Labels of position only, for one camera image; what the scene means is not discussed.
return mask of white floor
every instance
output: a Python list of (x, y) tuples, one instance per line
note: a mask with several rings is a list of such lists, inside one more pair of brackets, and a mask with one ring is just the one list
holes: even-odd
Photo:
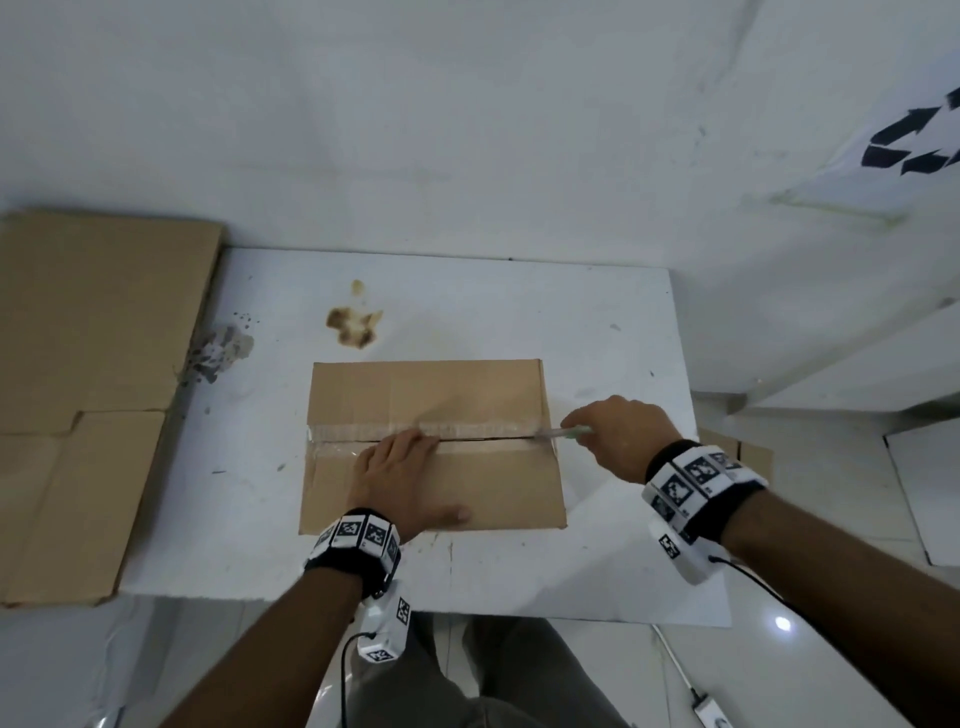
[[(727, 417), (719, 400), (696, 402), (698, 424), (775, 452), (773, 488), (813, 513), (899, 558), (924, 564), (923, 549), (882, 436), (913, 424), (855, 415), (746, 414)], [(694, 684), (713, 695), (737, 728), (871, 726), (906, 721), (809, 627), (737, 573), (727, 575), (732, 629), (666, 627)], [(123, 728), (154, 728), (191, 685), (263, 612), (262, 602), (195, 600), (181, 606), (156, 695), (129, 706)], [(787, 617), (791, 630), (774, 624)], [(445, 674), (476, 695), (460, 640), (462, 617), (437, 617)], [(691, 698), (646, 625), (555, 620), (594, 681), (639, 728), (697, 728)], [(339, 674), (311, 718), (337, 719)]]

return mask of white table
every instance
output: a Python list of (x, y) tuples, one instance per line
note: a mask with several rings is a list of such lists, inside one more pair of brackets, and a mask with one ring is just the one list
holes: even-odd
[[(367, 309), (384, 311), (362, 351), (325, 327), (330, 308), (358, 303), (355, 279)], [(253, 336), (252, 353), (182, 391), (123, 592), (274, 599), (294, 582), (315, 541), (297, 534), (315, 361), (541, 358), (554, 426), (618, 393), (696, 432), (663, 270), (229, 249), (204, 325), (230, 322)], [(573, 442), (559, 456), (569, 527), (422, 534), (400, 573), (417, 609), (730, 625), (722, 576), (697, 588), (681, 579), (649, 535), (637, 486)]]

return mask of pants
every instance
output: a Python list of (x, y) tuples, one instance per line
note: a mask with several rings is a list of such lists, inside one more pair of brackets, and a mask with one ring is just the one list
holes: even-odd
[(371, 665), (354, 653), (349, 728), (629, 728), (546, 619), (472, 618), (464, 646), (477, 698), (440, 671), (432, 623), (413, 615), (395, 663)]

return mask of brown stain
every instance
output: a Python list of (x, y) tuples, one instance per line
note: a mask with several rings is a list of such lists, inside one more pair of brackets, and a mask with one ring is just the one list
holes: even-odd
[(338, 306), (326, 314), (326, 326), (337, 329), (337, 341), (345, 347), (363, 349), (376, 340), (375, 328), (382, 317), (383, 311), (361, 314), (348, 305)]

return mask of cardboard box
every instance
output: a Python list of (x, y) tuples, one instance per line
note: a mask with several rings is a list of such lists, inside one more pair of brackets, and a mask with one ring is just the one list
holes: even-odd
[(765, 478), (768, 483), (774, 482), (774, 452), (759, 445), (740, 442), (729, 435), (711, 432), (708, 429), (700, 430), (700, 442), (704, 445), (716, 445), (735, 460), (739, 460), (757, 475)]
[(0, 232), (0, 601), (110, 596), (222, 227), (27, 212)]
[(444, 438), (424, 474), (427, 503), (473, 510), (466, 529), (564, 528), (538, 359), (314, 364), (300, 533), (344, 513), (356, 454), (417, 425)]

